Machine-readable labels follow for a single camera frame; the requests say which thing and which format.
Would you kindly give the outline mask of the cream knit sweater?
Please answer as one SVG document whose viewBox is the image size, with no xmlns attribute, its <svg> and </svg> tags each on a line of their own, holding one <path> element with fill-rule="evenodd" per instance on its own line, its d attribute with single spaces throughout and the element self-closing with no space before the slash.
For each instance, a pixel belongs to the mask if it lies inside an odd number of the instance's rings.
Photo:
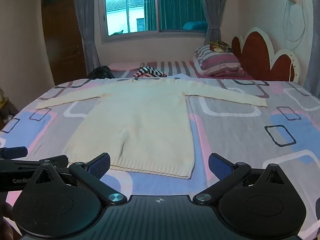
<svg viewBox="0 0 320 240">
<path fill-rule="evenodd" d="M 265 107 L 257 96 L 181 79 L 139 79 L 108 83 L 38 103 L 37 109 L 97 99 L 63 153 L 71 163 L 102 153 L 114 170 L 189 179 L 195 165 L 186 97 Z"/>
</svg>

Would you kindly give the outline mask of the patterned grey pink bedspread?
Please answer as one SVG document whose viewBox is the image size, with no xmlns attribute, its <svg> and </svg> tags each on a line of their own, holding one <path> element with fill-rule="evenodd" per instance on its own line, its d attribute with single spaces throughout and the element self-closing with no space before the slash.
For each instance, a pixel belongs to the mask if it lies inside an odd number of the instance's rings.
<svg viewBox="0 0 320 240">
<path fill-rule="evenodd" d="M 195 167 L 191 178 L 110 170 L 103 176 L 103 182 L 127 196 L 194 195 L 217 181 L 208 167 L 211 153 L 234 163 L 246 162 L 253 168 L 277 163 L 306 206 L 306 219 L 300 237 L 317 237 L 319 100 L 293 82 L 206 79 L 205 83 L 264 98 L 267 107 L 188 97 L 195 147 Z M 96 99 L 91 99 L 37 109 L 37 101 L 34 101 L 1 130 L 1 146 L 26 147 L 27 160 L 61 155 L 96 103 Z"/>
</svg>

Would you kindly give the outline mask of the black crumpled garment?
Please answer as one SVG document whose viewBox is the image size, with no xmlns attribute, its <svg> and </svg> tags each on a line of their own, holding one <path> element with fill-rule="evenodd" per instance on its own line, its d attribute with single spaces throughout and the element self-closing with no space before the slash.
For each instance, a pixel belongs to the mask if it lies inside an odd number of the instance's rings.
<svg viewBox="0 0 320 240">
<path fill-rule="evenodd" d="M 95 68 L 93 71 L 91 71 L 88 74 L 88 78 L 90 80 L 95 80 L 95 79 L 114 79 L 115 77 L 108 66 L 100 66 Z"/>
</svg>

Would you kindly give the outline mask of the striped pink bed sheet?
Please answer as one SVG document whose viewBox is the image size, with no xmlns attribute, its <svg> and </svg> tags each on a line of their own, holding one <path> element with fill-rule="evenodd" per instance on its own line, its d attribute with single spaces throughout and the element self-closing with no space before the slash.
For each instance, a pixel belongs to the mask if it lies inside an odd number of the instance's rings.
<svg viewBox="0 0 320 240">
<path fill-rule="evenodd" d="M 112 63 L 108 65 L 115 78 L 133 77 L 133 75 L 142 67 L 152 67 L 164 72 L 168 76 L 176 74 L 185 74 L 189 77 L 204 79 L 238 79 L 254 80 L 248 73 L 243 72 L 240 76 L 206 76 L 200 74 L 193 61 L 158 61 L 158 62 L 127 62 Z"/>
</svg>

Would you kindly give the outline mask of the white light garment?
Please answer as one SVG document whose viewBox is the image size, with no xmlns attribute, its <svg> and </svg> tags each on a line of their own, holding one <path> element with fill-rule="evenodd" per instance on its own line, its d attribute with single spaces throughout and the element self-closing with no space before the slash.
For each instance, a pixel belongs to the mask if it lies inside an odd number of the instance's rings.
<svg viewBox="0 0 320 240">
<path fill-rule="evenodd" d="M 189 76 L 187 76 L 187 75 L 185 75 L 185 74 L 183 74 L 183 73 L 170 76 L 170 78 L 182 79 L 182 80 L 189 80 L 189 79 L 190 79 Z"/>
</svg>

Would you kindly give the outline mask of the striped pink grey pillow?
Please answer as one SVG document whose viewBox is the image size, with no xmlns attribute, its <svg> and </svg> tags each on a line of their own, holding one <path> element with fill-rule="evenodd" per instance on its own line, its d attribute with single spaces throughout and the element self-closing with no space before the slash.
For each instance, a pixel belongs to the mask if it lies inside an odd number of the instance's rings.
<svg viewBox="0 0 320 240">
<path fill-rule="evenodd" d="M 196 49 L 193 62 L 197 72 L 203 76 L 243 77 L 245 73 L 233 53 L 215 52 L 209 45 Z"/>
</svg>

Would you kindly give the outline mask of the red black striped garment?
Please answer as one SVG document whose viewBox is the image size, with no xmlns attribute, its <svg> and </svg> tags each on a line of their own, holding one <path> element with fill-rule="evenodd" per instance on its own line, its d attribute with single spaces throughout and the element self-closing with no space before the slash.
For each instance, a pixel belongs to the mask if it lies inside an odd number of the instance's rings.
<svg viewBox="0 0 320 240">
<path fill-rule="evenodd" d="M 160 70 L 156 70 L 153 67 L 142 67 L 138 70 L 133 77 L 142 78 L 142 77 L 167 77 L 168 75 Z"/>
</svg>

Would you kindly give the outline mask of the brown wooden door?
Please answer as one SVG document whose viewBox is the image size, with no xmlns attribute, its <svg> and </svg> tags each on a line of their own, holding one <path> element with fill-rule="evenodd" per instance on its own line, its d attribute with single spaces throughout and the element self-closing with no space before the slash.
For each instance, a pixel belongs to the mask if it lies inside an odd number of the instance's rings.
<svg viewBox="0 0 320 240">
<path fill-rule="evenodd" d="M 41 0 L 42 28 L 56 85 L 87 77 L 74 0 Z"/>
</svg>

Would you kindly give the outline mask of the red white headboard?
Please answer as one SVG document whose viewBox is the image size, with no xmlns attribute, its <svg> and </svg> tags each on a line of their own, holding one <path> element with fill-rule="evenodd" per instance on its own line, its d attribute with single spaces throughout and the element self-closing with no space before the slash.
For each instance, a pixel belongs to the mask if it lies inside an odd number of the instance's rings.
<svg viewBox="0 0 320 240">
<path fill-rule="evenodd" d="M 258 27 L 250 29 L 245 37 L 235 36 L 232 50 L 243 70 L 255 80 L 299 83 L 301 70 L 294 52 L 275 51 L 267 33 Z"/>
</svg>

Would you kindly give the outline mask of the colourful cartoon cushion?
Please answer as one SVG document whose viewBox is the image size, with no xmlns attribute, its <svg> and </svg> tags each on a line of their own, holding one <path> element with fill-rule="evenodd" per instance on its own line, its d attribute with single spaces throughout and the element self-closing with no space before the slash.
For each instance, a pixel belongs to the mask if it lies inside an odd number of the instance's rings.
<svg viewBox="0 0 320 240">
<path fill-rule="evenodd" d="M 222 41 L 209 42 L 209 48 L 216 53 L 233 53 L 231 46 Z"/>
</svg>

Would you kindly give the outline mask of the window with green curtain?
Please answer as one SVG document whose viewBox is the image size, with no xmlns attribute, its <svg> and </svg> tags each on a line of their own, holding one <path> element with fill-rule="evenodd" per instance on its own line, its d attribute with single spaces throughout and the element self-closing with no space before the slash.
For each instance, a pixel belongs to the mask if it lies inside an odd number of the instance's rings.
<svg viewBox="0 0 320 240">
<path fill-rule="evenodd" d="M 205 33 L 201 0 L 99 0 L 104 42 L 163 33 Z"/>
</svg>

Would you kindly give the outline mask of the grey left curtain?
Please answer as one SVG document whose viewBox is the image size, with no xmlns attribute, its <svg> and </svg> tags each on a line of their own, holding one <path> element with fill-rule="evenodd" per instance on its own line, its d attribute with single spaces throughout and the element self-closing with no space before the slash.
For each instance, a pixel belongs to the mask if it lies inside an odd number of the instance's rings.
<svg viewBox="0 0 320 240">
<path fill-rule="evenodd" d="M 95 46 L 94 0 L 74 0 L 75 12 L 84 49 L 87 74 L 100 67 Z"/>
</svg>

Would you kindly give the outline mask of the grey curtain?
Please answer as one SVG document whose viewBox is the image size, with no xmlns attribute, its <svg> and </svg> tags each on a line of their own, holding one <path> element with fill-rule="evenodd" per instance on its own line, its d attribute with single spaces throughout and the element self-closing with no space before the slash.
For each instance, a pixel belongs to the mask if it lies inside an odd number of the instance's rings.
<svg viewBox="0 0 320 240">
<path fill-rule="evenodd" d="M 221 24 L 226 0 L 202 0 L 204 15 L 208 24 L 205 44 L 221 40 Z"/>
<path fill-rule="evenodd" d="M 74 0 L 75 12 L 84 49 L 87 74 L 100 67 L 95 46 L 94 0 Z"/>
</svg>

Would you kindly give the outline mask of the grey right curtain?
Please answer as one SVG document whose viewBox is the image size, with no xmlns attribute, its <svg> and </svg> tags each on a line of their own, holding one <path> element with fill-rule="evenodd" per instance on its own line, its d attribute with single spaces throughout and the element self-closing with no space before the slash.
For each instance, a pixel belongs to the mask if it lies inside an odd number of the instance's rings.
<svg viewBox="0 0 320 240">
<path fill-rule="evenodd" d="M 202 0 L 204 15 L 208 24 L 205 44 L 221 40 L 221 24 L 226 0 Z"/>
</svg>

